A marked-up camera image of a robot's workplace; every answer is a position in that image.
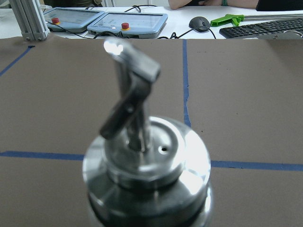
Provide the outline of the black computer keyboard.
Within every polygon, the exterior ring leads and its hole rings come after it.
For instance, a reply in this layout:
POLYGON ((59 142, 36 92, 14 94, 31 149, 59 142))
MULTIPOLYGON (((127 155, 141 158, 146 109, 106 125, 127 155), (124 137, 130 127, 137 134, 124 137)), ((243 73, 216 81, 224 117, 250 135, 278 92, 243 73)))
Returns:
POLYGON ((224 38, 250 38, 262 35, 279 34, 284 32, 303 33, 303 18, 295 17, 292 19, 269 21, 243 26, 221 28, 219 33, 224 38))

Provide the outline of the glass sauce bottle metal spout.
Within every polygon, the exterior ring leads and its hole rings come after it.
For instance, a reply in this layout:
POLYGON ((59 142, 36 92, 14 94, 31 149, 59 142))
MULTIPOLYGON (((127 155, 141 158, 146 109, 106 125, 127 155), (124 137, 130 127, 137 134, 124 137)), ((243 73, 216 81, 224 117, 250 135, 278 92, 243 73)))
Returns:
POLYGON ((121 98, 83 160, 94 227, 207 227, 213 214, 211 161, 189 126, 150 116, 160 65, 129 42, 107 38, 121 98))

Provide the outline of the left teach pendant tablet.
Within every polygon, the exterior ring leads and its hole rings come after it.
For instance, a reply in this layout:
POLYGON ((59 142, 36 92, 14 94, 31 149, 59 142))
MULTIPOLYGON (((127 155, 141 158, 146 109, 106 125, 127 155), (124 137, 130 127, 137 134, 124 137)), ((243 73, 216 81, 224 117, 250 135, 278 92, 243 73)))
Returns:
POLYGON ((52 32, 83 33, 89 24, 104 13, 88 9, 53 8, 44 13, 44 18, 52 32))

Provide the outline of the teach pendant tablet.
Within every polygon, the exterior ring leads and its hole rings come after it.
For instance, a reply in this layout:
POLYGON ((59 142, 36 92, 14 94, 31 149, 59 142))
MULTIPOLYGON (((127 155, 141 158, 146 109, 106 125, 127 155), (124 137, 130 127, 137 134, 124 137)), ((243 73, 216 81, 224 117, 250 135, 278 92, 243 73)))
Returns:
POLYGON ((52 32, 83 33, 89 24, 104 13, 88 9, 53 8, 44 13, 44 18, 52 32))
POLYGON ((111 32, 121 33, 123 37, 152 39, 158 37, 167 19, 167 14, 107 12, 88 25, 87 30, 92 35, 111 32))

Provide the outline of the standing person dark clothes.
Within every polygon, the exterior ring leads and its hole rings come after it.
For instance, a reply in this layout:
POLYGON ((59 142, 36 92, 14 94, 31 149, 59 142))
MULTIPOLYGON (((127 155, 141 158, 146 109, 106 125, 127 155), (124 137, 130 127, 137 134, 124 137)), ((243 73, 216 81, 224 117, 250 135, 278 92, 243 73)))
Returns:
POLYGON ((53 8, 103 7, 101 0, 44 0, 44 4, 53 8))

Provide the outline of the seated person grey shirt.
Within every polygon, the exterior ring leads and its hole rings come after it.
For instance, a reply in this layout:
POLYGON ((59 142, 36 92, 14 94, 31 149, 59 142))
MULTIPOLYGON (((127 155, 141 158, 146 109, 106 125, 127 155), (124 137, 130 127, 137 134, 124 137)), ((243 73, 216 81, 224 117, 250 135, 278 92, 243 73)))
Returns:
POLYGON ((171 9, 186 6, 231 6, 254 9, 258 0, 168 0, 168 3, 171 9))

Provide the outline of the aluminium frame post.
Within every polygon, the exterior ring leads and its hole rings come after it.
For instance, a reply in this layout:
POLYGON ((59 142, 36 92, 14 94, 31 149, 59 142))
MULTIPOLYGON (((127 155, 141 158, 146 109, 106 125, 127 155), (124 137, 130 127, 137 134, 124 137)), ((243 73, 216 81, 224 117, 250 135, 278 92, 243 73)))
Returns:
POLYGON ((50 30, 46 25, 38 0, 10 0, 24 40, 29 42, 45 41, 50 30))

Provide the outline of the right teach pendant tablet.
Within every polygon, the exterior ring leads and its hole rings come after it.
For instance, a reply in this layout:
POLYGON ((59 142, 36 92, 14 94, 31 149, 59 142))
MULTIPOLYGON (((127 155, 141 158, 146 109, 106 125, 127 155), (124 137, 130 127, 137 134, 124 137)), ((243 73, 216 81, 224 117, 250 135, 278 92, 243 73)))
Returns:
POLYGON ((92 35, 111 32, 121 33, 123 37, 152 39, 158 37, 167 19, 167 14, 107 12, 88 25, 87 30, 92 35))

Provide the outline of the black computer mouse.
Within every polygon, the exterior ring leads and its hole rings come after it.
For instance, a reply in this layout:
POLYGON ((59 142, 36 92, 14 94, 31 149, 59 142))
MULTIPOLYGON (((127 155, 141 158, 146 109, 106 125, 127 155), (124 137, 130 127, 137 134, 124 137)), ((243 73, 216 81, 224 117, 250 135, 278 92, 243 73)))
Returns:
POLYGON ((188 26, 197 32, 203 33, 209 30, 210 22, 205 17, 194 17, 190 20, 188 26))

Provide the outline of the black computer monitor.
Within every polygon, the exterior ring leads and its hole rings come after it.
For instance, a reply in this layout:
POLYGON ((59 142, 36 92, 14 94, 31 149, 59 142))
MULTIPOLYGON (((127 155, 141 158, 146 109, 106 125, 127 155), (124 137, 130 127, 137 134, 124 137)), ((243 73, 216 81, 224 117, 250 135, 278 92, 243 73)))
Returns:
POLYGON ((256 11, 294 11, 303 9, 303 0, 259 0, 256 11))

